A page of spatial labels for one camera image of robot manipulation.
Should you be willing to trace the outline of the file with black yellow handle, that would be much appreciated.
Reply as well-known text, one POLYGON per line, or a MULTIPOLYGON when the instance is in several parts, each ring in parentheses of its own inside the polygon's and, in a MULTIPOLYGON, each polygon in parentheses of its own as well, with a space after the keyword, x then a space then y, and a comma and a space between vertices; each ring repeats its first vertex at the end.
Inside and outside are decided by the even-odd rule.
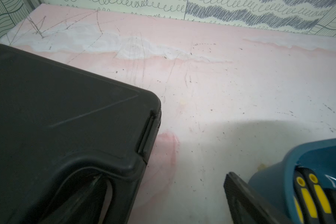
POLYGON ((294 171, 293 185, 295 207, 301 224, 319 224, 317 208, 307 187, 307 182, 299 171, 294 171))

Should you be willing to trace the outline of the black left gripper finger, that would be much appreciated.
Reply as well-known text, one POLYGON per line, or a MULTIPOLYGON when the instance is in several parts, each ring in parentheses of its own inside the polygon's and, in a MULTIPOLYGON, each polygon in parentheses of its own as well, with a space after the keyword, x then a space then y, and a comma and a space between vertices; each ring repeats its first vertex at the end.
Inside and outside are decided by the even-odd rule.
POLYGON ((293 223, 233 172, 226 175, 224 190, 235 224, 293 223))

